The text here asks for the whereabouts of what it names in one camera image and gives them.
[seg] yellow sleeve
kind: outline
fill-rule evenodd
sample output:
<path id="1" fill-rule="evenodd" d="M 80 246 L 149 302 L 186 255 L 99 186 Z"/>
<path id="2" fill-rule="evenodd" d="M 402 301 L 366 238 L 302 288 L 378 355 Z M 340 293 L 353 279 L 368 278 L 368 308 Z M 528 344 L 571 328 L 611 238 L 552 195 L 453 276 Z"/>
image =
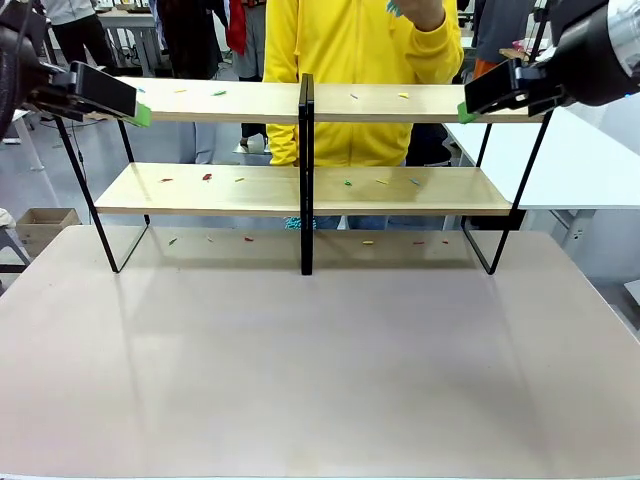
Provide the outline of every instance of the yellow sleeve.
<path id="1" fill-rule="evenodd" d="M 420 83 L 450 83 L 458 73 L 464 53 L 460 43 L 456 0 L 444 0 L 445 20 L 432 32 L 421 32 L 412 26 L 407 61 Z"/>
<path id="2" fill-rule="evenodd" d="M 267 2 L 264 82 L 297 83 L 298 0 Z M 298 159 L 293 125 L 267 125 L 272 165 L 292 165 Z"/>

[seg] yellow hoodie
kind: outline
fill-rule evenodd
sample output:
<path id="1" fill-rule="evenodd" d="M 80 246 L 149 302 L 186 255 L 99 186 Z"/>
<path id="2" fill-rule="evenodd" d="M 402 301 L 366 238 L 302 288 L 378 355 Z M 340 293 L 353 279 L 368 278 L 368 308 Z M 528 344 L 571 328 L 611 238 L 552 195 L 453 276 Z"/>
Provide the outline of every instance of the yellow hoodie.
<path id="1" fill-rule="evenodd" d="M 445 84 L 462 63 L 456 0 L 444 0 L 446 18 L 421 32 L 387 13 L 388 0 L 269 0 L 265 82 Z M 273 165 L 298 158 L 292 125 L 268 125 Z M 318 166 L 401 164 L 410 124 L 316 124 Z"/>

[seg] orange object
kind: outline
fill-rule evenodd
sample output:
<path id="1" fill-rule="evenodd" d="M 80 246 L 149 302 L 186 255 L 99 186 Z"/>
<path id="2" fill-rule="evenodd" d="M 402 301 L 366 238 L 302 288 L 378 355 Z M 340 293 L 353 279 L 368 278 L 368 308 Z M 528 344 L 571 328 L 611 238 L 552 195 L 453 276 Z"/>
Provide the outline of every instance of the orange object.
<path id="1" fill-rule="evenodd" d="M 481 77 L 485 73 L 493 70 L 498 66 L 497 63 L 485 62 L 484 60 L 476 59 L 476 68 L 473 71 L 474 80 L 478 77 Z"/>

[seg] jacket zipper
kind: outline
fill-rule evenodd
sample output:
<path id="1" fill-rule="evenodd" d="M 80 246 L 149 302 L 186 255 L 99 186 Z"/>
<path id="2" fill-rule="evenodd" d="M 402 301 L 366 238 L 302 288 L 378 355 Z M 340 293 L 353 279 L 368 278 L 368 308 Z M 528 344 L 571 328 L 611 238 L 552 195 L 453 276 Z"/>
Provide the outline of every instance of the jacket zipper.
<path id="1" fill-rule="evenodd" d="M 353 84 L 358 83 L 358 66 L 360 61 L 360 12 L 361 12 L 362 0 L 356 0 L 356 41 L 355 41 L 355 59 L 353 66 Z M 355 127 L 351 125 L 351 138 L 349 141 L 349 164 L 351 166 L 351 161 L 353 159 L 353 143 L 355 142 Z"/>

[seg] black metal frame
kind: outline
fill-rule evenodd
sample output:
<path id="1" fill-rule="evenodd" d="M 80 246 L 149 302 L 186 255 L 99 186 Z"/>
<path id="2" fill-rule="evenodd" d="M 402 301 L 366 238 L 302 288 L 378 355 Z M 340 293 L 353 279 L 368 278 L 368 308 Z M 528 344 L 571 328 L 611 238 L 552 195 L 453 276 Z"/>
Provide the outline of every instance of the black metal frame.
<path id="1" fill-rule="evenodd" d="M 314 165 L 313 75 L 302 75 L 298 103 L 300 163 L 300 270 L 313 273 L 313 170 Z"/>
<path id="2" fill-rule="evenodd" d="M 140 240 L 142 240 L 143 235 L 149 228 L 149 223 L 151 222 L 149 219 L 149 215 L 144 215 L 145 225 L 136 237 L 135 241 L 126 252 L 124 260 L 122 264 L 118 267 L 116 260 L 113 256 L 113 252 L 111 250 L 111 246 L 109 245 L 109 240 L 107 239 L 107 235 L 105 234 L 104 228 L 102 226 L 102 221 L 100 220 L 100 215 L 98 214 L 98 210 L 96 209 L 95 204 L 93 203 L 93 198 L 91 198 L 91 192 L 89 191 L 89 187 L 84 178 L 84 174 L 82 168 L 80 166 L 80 162 L 78 161 L 78 157 L 76 156 L 76 152 L 71 145 L 71 140 L 69 139 L 69 135 L 64 126 L 64 122 L 62 118 L 59 116 L 54 116 L 56 126 L 58 127 L 58 131 L 60 132 L 60 138 L 62 138 L 62 144 L 64 145 L 65 150 L 67 151 L 67 155 L 69 156 L 69 160 L 71 161 L 71 166 L 73 167 L 73 171 L 76 174 L 76 178 L 78 179 L 78 183 L 80 184 L 80 189 L 82 190 L 82 195 L 84 196 L 85 202 L 87 202 L 87 207 L 89 207 L 89 214 L 93 219 L 93 223 L 96 226 L 96 230 L 98 230 L 98 236 L 100 237 L 100 241 L 102 242 L 102 247 L 104 248 L 104 252 L 107 255 L 107 260 L 109 261 L 109 266 L 113 273 L 120 273 L 122 269 L 125 267 L 131 254 L 136 249 Z M 134 163 L 135 159 L 133 158 L 133 152 L 131 150 L 131 144 L 129 143 L 129 137 L 127 136 L 127 130 L 125 129 L 124 123 L 122 120 L 118 120 L 118 127 L 120 128 L 120 134 L 122 135 L 122 141 L 124 142 L 124 148 L 127 152 L 127 158 L 129 159 L 129 163 Z"/>
<path id="3" fill-rule="evenodd" d="M 520 200 L 522 199 L 522 194 L 524 193 L 524 189 L 527 186 L 527 181 L 529 180 L 529 176 L 531 175 L 531 170 L 533 169 L 533 165 L 538 156 L 540 145 L 542 145 L 542 140 L 544 139 L 544 135 L 547 132 L 547 128 L 549 127 L 549 122 L 551 121 L 552 114 L 553 112 L 547 112 L 544 115 L 544 118 L 542 120 L 542 125 L 540 127 L 540 131 L 538 132 L 538 136 L 533 145 L 533 150 L 531 151 L 531 155 L 529 156 L 529 161 L 527 162 L 527 166 L 524 169 L 522 180 L 520 181 L 520 186 L 518 187 L 518 191 L 513 200 L 513 204 L 511 205 L 511 211 L 509 212 L 509 216 L 506 217 L 506 221 L 507 221 L 506 228 L 502 232 L 502 236 L 500 237 L 500 242 L 498 243 L 498 248 L 496 250 L 495 256 L 493 257 L 493 260 L 491 261 L 491 264 L 489 264 L 486 257 L 482 253 L 482 250 L 480 249 L 475 239 L 473 238 L 473 235 L 467 228 L 467 217 L 466 216 L 462 217 L 462 225 L 461 225 L 462 231 L 467 237 L 467 240 L 469 240 L 469 243 L 471 244 L 471 247 L 473 247 L 473 250 L 476 252 L 476 255 L 478 255 L 478 259 L 480 260 L 480 263 L 482 263 L 482 266 L 484 267 L 484 269 L 487 271 L 489 275 L 493 275 L 498 268 L 498 263 L 500 263 L 500 257 L 502 256 L 502 251 L 504 250 L 504 246 L 507 243 L 507 238 L 509 237 L 509 233 L 512 230 L 517 230 L 518 228 L 516 223 L 518 222 L 517 216 L 518 216 L 518 207 L 520 206 Z M 480 148 L 480 156 L 478 157 L 478 162 L 476 163 L 476 168 L 480 168 L 482 166 L 482 159 L 484 158 L 484 153 L 485 153 L 485 150 L 487 149 L 487 143 L 489 142 L 490 133 L 491 133 L 491 124 L 487 125 L 487 129 L 485 131 L 484 138 L 482 140 L 482 147 Z"/>

